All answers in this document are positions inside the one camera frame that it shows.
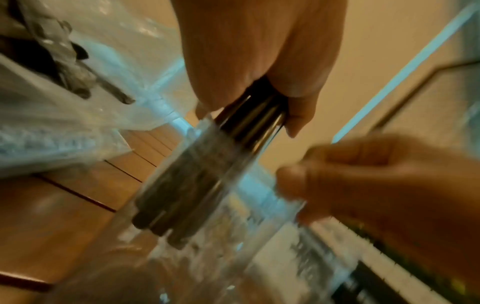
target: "black object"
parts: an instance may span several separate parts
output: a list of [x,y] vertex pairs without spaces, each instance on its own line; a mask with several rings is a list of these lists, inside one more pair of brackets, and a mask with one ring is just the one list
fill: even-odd
[[165,172],[136,199],[132,223],[182,249],[283,126],[287,97],[263,77],[226,107]]

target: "plastic wrapper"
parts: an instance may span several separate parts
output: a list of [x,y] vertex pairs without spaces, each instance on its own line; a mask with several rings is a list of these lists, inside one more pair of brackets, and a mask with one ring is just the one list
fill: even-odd
[[49,121],[0,124],[0,178],[91,163],[128,151],[116,130]]
[[50,15],[70,24],[70,40],[88,52],[83,62],[134,100],[132,105],[102,98],[90,102],[89,110],[104,124],[149,130],[195,106],[176,30],[133,16],[114,0],[39,1]]
[[[136,198],[117,212],[84,253],[80,266],[44,299],[45,303],[302,304],[312,296],[328,303],[335,286],[350,273],[349,266],[323,249],[315,259],[305,254],[310,251],[303,250],[298,228],[285,226],[294,220],[302,204],[279,198],[272,177],[256,165],[238,178],[234,171],[242,170],[251,156],[232,149],[232,142],[221,135],[212,137],[215,144],[200,140],[215,132],[214,128],[190,132]],[[179,159],[183,166],[172,174]],[[223,166],[230,171],[219,170]],[[199,178],[201,171],[216,176],[214,187],[210,178]],[[185,213],[177,219],[179,225],[165,234],[154,229],[164,220],[162,213],[143,230],[133,225],[139,211],[144,210],[137,198],[152,186],[159,186],[159,177],[178,185],[155,197],[159,205],[193,197],[202,200],[198,203],[201,209]],[[205,186],[228,194],[197,196]],[[222,199],[218,203],[210,201],[219,197]],[[186,237],[180,238],[184,243],[177,246],[172,235],[181,231],[185,220],[196,227],[197,218],[192,214],[202,217],[203,207],[212,205],[215,208],[207,211],[210,216],[203,225],[193,234],[186,229]],[[285,281],[273,279],[278,271]],[[311,279],[312,273],[316,273],[316,279]],[[289,281],[294,284],[285,286]]]

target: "wooden floor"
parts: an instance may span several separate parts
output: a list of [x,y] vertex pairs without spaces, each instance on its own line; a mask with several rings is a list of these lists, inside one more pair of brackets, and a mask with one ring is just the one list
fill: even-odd
[[114,213],[181,141],[164,125],[126,131],[133,152],[0,180],[0,302],[30,303],[61,280]]

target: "brown wooden plank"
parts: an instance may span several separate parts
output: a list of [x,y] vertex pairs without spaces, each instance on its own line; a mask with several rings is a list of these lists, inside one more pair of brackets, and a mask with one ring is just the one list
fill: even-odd
[[132,131],[135,135],[137,135],[140,139],[150,145],[152,148],[157,150],[161,155],[168,157],[172,154],[172,151],[162,142],[157,140],[148,132],[141,132],[141,131]]
[[177,131],[174,127],[172,127],[169,124],[165,124],[163,126],[160,126],[160,127],[156,128],[155,130],[160,131],[162,134],[164,134],[170,140],[170,142],[172,142],[175,145],[178,145],[184,139],[182,134],[180,134],[179,131]]
[[161,130],[153,129],[149,131],[149,133],[150,135],[155,137],[158,141],[166,145],[166,147],[169,148],[170,150],[173,150],[177,147],[177,145],[171,142],[170,139],[168,139],[168,137],[165,136],[165,134]]
[[60,280],[113,217],[38,178],[0,182],[0,271]]
[[0,285],[2,304],[31,304],[39,295],[34,291]]
[[106,162],[98,162],[89,168],[64,168],[42,176],[113,210],[123,207],[142,185]]
[[107,162],[141,182],[146,181],[156,168],[133,152],[109,159]]
[[136,154],[155,167],[159,166],[165,160],[165,157],[159,151],[152,148],[134,133],[123,131],[121,134]]

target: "skin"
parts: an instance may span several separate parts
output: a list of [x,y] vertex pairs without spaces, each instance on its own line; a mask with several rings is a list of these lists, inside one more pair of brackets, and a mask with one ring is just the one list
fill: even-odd
[[[314,116],[337,58],[347,0],[171,0],[185,64],[200,100],[218,110],[267,75],[289,97],[291,137]],[[411,259],[480,287],[480,163],[398,135],[315,146],[277,172],[304,199],[304,224],[359,221]]]

